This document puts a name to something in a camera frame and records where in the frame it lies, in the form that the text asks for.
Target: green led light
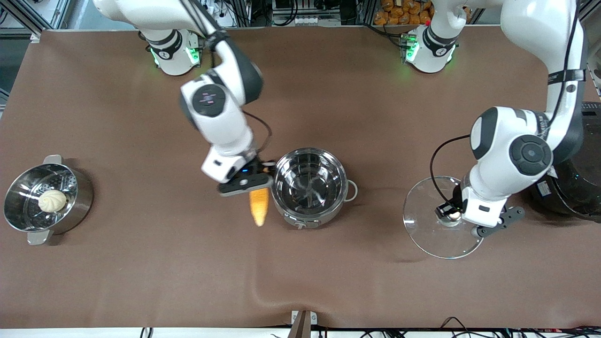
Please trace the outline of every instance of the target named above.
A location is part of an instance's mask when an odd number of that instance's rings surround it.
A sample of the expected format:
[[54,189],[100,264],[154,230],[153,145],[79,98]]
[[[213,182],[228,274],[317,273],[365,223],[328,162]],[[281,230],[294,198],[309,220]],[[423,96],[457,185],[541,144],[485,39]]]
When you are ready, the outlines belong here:
[[416,41],[415,44],[407,51],[406,61],[413,62],[415,60],[415,55],[419,50],[419,43]]
[[154,50],[150,49],[150,53],[152,53],[152,56],[154,58],[154,63],[158,66],[159,65],[159,59],[157,58],[156,54],[154,53]]
[[453,46],[453,48],[451,48],[451,50],[449,51],[449,57],[448,57],[448,59],[447,59],[447,62],[450,62],[450,61],[451,61],[451,59],[453,58],[453,51],[455,50],[455,47],[456,47],[456,46],[457,46],[457,45]]
[[188,54],[188,57],[190,58],[190,62],[192,62],[193,64],[198,63],[198,51],[194,48],[190,49],[188,47],[186,47],[186,54]]

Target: cable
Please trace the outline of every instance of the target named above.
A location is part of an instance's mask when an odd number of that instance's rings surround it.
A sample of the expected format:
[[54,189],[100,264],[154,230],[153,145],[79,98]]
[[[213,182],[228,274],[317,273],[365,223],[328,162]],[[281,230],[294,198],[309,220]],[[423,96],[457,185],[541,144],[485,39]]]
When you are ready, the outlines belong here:
[[287,26],[289,24],[292,23],[292,21],[294,21],[296,19],[296,15],[299,12],[299,5],[296,3],[296,0],[290,0],[291,2],[291,7],[290,7],[290,17],[284,22],[284,23],[273,23],[273,25],[275,26]]
[[[140,40],[143,41],[147,41],[146,38],[144,37],[144,34],[142,34],[141,31],[138,31],[138,37],[140,38]],[[150,53],[150,51],[152,50],[152,47],[150,47],[150,45],[146,45],[146,47],[144,48],[148,53]]]
[[469,331],[468,328],[465,327],[465,325],[459,320],[459,318],[457,317],[449,317],[446,318],[445,321],[442,323],[441,327],[438,328],[438,330],[440,330],[441,328],[445,327],[447,324],[449,324],[450,321],[455,320],[456,322],[459,323],[459,325],[461,325],[461,327],[465,330],[465,331]]
[[257,117],[257,116],[255,116],[249,112],[246,112],[244,110],[242,112],[244,113],[244,115],[250,116],[250,117],[254,118],[255,120],[259,121],[267,129],[267,137],[265,138],[265,141],[263,141],[263,144],[261,145],[261,147],[259,149],[257,149],[257,154],[259,154],[260,152],[265,150],[265,148],[267,148],[267,146],[269,145],[269,142],[271,141],[271,136],[273,136],[273,131],[271,130],[271,127],[269,126],[269,124],[267,122],[263,121],[260,117]]
[[[226,4],[225,4],[225,8],[227,8],[227,10],[228,10],[228,12],[229,12],[229,14],[230,14],[230,17],[231,17],[231,14],[232,14],[232,13],[234,13],[234,15],[235,15],[235,16],[236,16],[238,19],[240,19],[240,20],[244,20],[244,24],[245,24],[245,25],[246,25],[246,23],[247,23],[247,22],[248,22],[248,25],[252,24],[252,19],[249,19],[249,18],[247,18],[247,17],[243,17],[243,16],[241,16],[240,14],[238,14],[238,13],[237,13],[237,11],[236,11],[236,9],[234,8],[234,6],[230,7],[230,6],[228,6],[228,4],[226,3]],[[233,18],[233,17],[232,17],[231,19],[232,19],[232,21],[234,22],[234,24],[236,24],[236,20],[234,20],[234,18]]]
[[466,328],[466,327],[465,327],[465,325],[464,325],[464,324],[463,324],[463,323],[462,323],[462,322],[459,320],[459,318],[457,318],[457,317],[454,317],[454,316],[451,316],[451,317],[448,317],[448,318],[446,318],[446,319],[445,319],[445,321],[442,323],[441,327],[439,327],[439,328],[438,328],[438,330],[441,330],[443,327],[445,327],[445,325],[446,325],[446,324],[448,324],[448,323],[449,323],[450,321],[452,321],[453,319],[454,319],[456,322],[458,322],[458,323],[459,323],[459,325],[461,325],[461,327],[463,328],[463,330],[464,330],[464,331],[469,331],[469,330],[468,330],[468,328]]
[[227,8],[227,13],[230,15],[232,27],[235,27],[235,26],[237,26],[237,24],[236,24],[236,20],[234,19],[234,16],[232,15],[232,12],[233,12],[233,11],[231,10],[231,8],[230,8],[228,5],[225,5],[225,8]]
[[393,33],[383,32],[383,31],[375,28],[374,26],[370,25],[369,23],[361,23],[361,26],[365,26],[365,27],[371,29],[372,31],[374,31],[374,32],[376,32],[376,33],[378,33],[378,34],[380,34],[382,36],[389,35],[391,37],[399,37],[399,38],[401,37],[401,34],[393,34]]
[[540,333],[540,332],[538,332],[538,331],[536,331],[536,330],[534,331],[534,334],[536,334],[537,336],[539,336],[539,337],[541,337],[541,338],[547,338],[547,337],[543,336],[543,334],[542,334],[542,333]]
[[457,334],[453,334],[453,336],[451,338],[457,338],[457,337],[462,336],[464,334],[473,334],[475,336],[482,337],[482,338],[490,338],[490,336],[487,336],[485,334],[480,334],[480,333],[477,333],[477,332],[473,332],[473,331],[463,331],[463,332],[460,332],[460,333],[457,333]]
[[[578,22],[578,14],[580,13],[580,1],[576,0],[576,11],[574,12],[574,20],[572,20],[572,30],[570,31],[570,38],[567,41],[567,48],[566,48],[566,57],[564,58],[564,72],[567,69],[568,66],[568,61],[570,59],[570,49],[572,48],[572,38],[574,37],[574,32],[576,31],[576,23]],[[553,121],[555,121],[555,116],[557,116],[557,111],[560,108],[560,104],[561,104],[561,99],[563,99],[564,96],[564,89],[566,87],[566,79],[564,79],[563,81],[561,81],[561,89],[560,89],[560,95],[557,97],[557,104],[555,105],[555,109],[553,110],[553,115],[551,116],[551,119],[549,120],[549,127],[551,127],[551,125],[553,124]]]
[[[432,170],[432,166],[433,166],[433,164],[434,164],[434,158],[436,157],[436,154],[438,153],[438,151],[439,151],[441,148],[443,148],[444,146],[446,146],[447,144],[449,144],[449,143],[451,143],[451,142],[458,141],[458,140],[462,140],[462,139],[464,139],[464,138],[468,138],[468,137],[469,137],[469,134],[467,134],[467,135],[464,135],[464,136],[455,137],[455,138],[452,138],[452,139],[450,139],[450,140],[448,140],[448,141],[445,141],[445,142],[444,142],[444,143],[442,143],[440,146],[438,146],[438,148],[436,148],[436,150],[434,151],[434,154],[432,154],[432,158],[430,159],[430,178],[432,179],[432,183],[434,183],[434,188],[436,188],[436,191],[438,192],[438,194],[439,194],[439,195],[442,197],[442,199],[443,199],[443,200],[445,200],[445,202],[447,202],[447,203],[448,203],[450,206],[453,206],[453,205],[451,204],[451,201],[449,201],[449,200],[446,198],[446,196],[445,196],[445,195],[442,193],[441,189],[440,189],[440,188],[438,188],[438,184],[436,183],[436,180],[434,179],[434,170]],[[445,325],[446,325],[446,324],[448,323],[448,321],[450,320],[449,318],[447,318],[447,321],[445,321],[445,323],[444,323]]]
[[382,29],[384,29],[384,34],[386,34],[386,37],[388,38],[388,40],[389,40],[389,41],[390,41],[390,42],[391,42],[393,45],[395,45],[395,46],[397,46],[397,47],[399,47],[399,48],[401,48],[401,49],[407,49],[407,48],[409,48],[408,46],[402,46],[401,44],[399,44],[399,43],[396,43],[396,42],[395,42],[395,41],[392,39],[392,37],[391,37],[390,33],[386,31],[386,25],[382,25]]
[[561,330],[563,333],[572,334],[575,337],[587,337],[589,334],[601,334],[601,327],[598,326],[580,326],[569,330]]
[[366,332],[363,334],[363,336],[361,336],[361,337],[359,337],[359,338],[365,338],[365,337],[371,337],[371,338],[374,338],[374,337],[371,335],[371,333],[372,333],[372,332],[375,332],[375,331],[366,331]]
[[152,334],[154,333],[154,328],[151,327],[143,327],[142,328],[142,332],[140,332],[140,338],[144,337],[144,332],[146,331],[146,329],[148,329],[148,336],[146,336],[146,338],[152,338]]
[[382,330],[382,334],[384,335],[384,337],[386,337],[386,335],[388,335],[391,338],[405,338],[405,332],[401,332],[400,330],[396,330],[396,329],[384,329]]
[[408,49],[409,46],[403,46],[397,42],[395,42],[392,38],[397,38],[397,39],[401,39],[401,34],[393,34],[393,33],[389,33],[388,31],[386,31],[386,25],[382,25],[382,29],[383,31],[373,27],[372,25],[370,25],[369,23],[361,23],[361,26],[365,26],[369,29],[371,29],[372,31],[378,33],[381,36],[386,37],[393,45],[401,48],[401,49]]

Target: black cable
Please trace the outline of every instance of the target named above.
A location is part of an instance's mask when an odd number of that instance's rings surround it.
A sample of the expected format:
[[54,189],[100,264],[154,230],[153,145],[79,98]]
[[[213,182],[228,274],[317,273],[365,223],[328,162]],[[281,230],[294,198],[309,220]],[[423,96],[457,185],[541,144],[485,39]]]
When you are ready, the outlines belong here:
[[269,145],[269,141],[271,141],[271,136],[273,136],[273,131],[271,130],[271,127],[269,126],[269,124],[267,122],[265,122],[263,119],[261,119],[260,117],[257,117],[249,112],[246,111],[242,111],[244,113],[244,115],[250,116],[252,118],[254,118],[255,120],[259,121],[263,126],[265,126],[265,128],[267,129],[267,137],[265,138],[265,141],[263,141],[263,144],[261,145],[261,147],[259,149],[257,149],[257,154],[259,154],[260,152],[262,152],[263,150],[265,150],[265,148],[267,148],[267,146]]
[[[574,20],[572,21],[572,30],[570,31],[570,38],[567,41],[567,48],[566,48],[566,57],[564,58],[564,72],[566,70],[568,70],[567,66],[568,66],[568,61],[570,59],[570,49],[572,48],[572,38],[574,37],[574,32],[576,31],[576,24],[578,22],[578,14],[580,13],[580,1],[576,0],[576,11],[574,12]],[[557,116],[557,111],[560,108],[560,104],[561,104],[561,99],[563,99],[564,96],[564,89],[566,86],[566,79],[564,79],[563,81],[561,81],[561,89],[560,89],[560,94],[557,97],[557,104],[555,105],[555,109],[553,110],[553,115],[551,116],[551,119],[549,120],[549,127],[551,127],[551,124],[553,123],[553,121],[555,121],[555,116]]]
[[391,34],[390,34],[389,32],[387,32],[387,31],[386,31],[386,25],[382,25],[382,29],[384,29],[384,34],[386,34],[386,37],[388,38],[388,40],[389,40],[389,41],[390,41],[390,42],[391,42],[393,45],[395,45],[395,46],[397,46],[397,47],[399,47],[399,48],[402,48],[402,49],[407,49],[407,48],[409,48],[408,46],[402,46],[401,44],[399,44],[399,43],[396,43],[396,42],[395,42],[395,41],[392,39],[392,37],[391,37]]
[[586,328],[583,329],[582,327],[576,327],[576,328],[572,328],[569,330],[561,330],[561,332],[571,334],[573,337],[586,337],[586,338],[590,338],[588,336],[589,334],[601,334],[601,331],[596,331],[596,330],[590,331]]
[[363,334],[363,336],[361,336],[361,337],[359,337],[359,338],[365,338],[365,337],[371,337],[371,338],[374,338],[374,337],[371,335],[371,333],[372,333],[372,332],[375,332],[375,331],[366,331],[366,332]]
[[438,330],[440,330],[441,328],[445,327],[447,324],[449,324],[450,321],[455,320],[456,322],[459,323],[459,325],[461,325],[461,327],[465,330],[465,331],[469,331],[468,328],[465,327],[465,325],[459,320],[459,318],[457,317],[449,317],[446,318],[445,321],[442,323],[441,327],[438,328]]
[[457,338],[457,337],[462,336],[464,334],[473,334],[475,336],[482,337],[482,338],[490,338],[490,336],[487,336],[485,334],[480,334],[480,333],[477,333],[477,332],[473,332],[473,331],[463,331],[463,332],[460,332],[460,333],[457,333],[457,334],[453,334],[453,336],[451,338]]
[[568,334],[601,334],[601,327],[598,326],[580,326],[575,327],[569,330],[562,330],[564,333]]
[[389,35],[391,37],[399,37],[399,38],[401,37],[401,34],[393,34],[393,33],[383,32],[383,31],[375,28],[374,26],[370,25],[369,23],[362,22],[361,26],[365,26],[365,27],[371,29],[372,31],[374,31],[374,32],[376,32],[376,33],[378,33],[378,34],[380,34],[382,36]]
[[389,33],[388,31],[386,31],[386,25],[382,25],[383,31],[375,28],[374,26],[370,25],[369,23],[361,23],[361,26],[365,26],[365,27],[371,29],[372,31],[378,33],[379,35],[386,37],[393,45],[395,45],[401,49],[409,48],[409,46],[403,46],[400,43],[397,43],[396,41],[394,41],[392,38],[397,38],[400,40],[402,34]]
[[284,23],[273,23],[275,26],[287,26],[289,24],[292,23],[292,21],[294,21],[296,19],[296,15],[299,12],[299,6],[296,3],[297,0],[290,0],[291,4],[290,4],[290,17],[284,22]]
[[539,336],[540,338],[547,338],[546,336],[544,336],[542,333],[534,330],[534,334],[536,334],[537,336]]
[[226,4],[226,5],[225,5],[225,7],[227,8],[228,12],[230,12],[230,14],[231,14],[231,13],[234,13],[234,15],[235,15],[235,16],[236,16],[238,19],[240,19],[240,20],[244,20],[244,24],[245,24],[245,25],[246,25],[246,23],[247,23],[247,22],[248,22],[248,25],[251,25],[251,24],[252,24],[252,19],[249,19],[249,18],[247,18],[247,17],[243,17],[243,16],[241,16],[240,14],[238,14],[238,13],[237,13],[237,11],[236,11],[236,9],[235,9],[233,6],[230,8],[230,6],[228,6],[228,5]]
[[[140,332],[140,338],[144,337],[144,332],[147,328],[143,327],[142,332]],[[148,327],[148,336],[146,338],[152,338],[152,334],[154,333],[154,328]]]
[[432,169],[432,166],[434,165],[434,158],[436,157],[436,154],[438,153],[438,151],[443,148],[444,146],[446,146],[447,144],[451,143],[451,142],[455,142],[458,140],[462,140],[464,138],[468,138],[469,134],[464,135],[464,136],[459,136],[459,137],[455,137],[452,138],[448,141],[445,141],[444,143],[442,143],[440,146],[438,146],[438,148],[436,148],[436,150],[434,151],[434,154],[432,154],[432,158],[430,159],[430,178],[432,179],[432,183],[434,183],[434,188],[436,188],[436,191],[438,192],[438,194],[442,197],[443,200],[445,200],[445,202],[447,202],[450,206],[453,206],[451,204],[451,201],[449,201],[449,199],[446,198],[446,196],[442,193],[441,189],[438,188],[438,184],[436,183],[436,180],[434,178],[434,170]]

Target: circular button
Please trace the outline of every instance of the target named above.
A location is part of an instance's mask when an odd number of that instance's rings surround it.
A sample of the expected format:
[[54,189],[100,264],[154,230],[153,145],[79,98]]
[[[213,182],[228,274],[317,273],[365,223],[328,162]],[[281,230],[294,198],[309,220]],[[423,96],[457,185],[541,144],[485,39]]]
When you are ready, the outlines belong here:
[[197,113],[216,117],[223,111],[225,92],[215,84],[204,85],[192,96],[192,106]]
[[522,148],[522,157],[528,162],[538,162],[543,159],[543,150],[538,144],[529,143]]

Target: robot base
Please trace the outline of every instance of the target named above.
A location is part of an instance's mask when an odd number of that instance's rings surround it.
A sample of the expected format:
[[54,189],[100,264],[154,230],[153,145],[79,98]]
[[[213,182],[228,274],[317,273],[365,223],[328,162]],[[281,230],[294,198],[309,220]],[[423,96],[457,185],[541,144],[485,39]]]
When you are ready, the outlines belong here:
[[440,72],[451,61],[455,46],[442,57],[434,56],[432,51],[426,48],[424,44],[423,36],[425,30],[426,26],[422,25],[402,35],[401,44],[408,45],[409,47],[408,49],[401,50],[403,62],[412,64],[417,70],[424,73]]

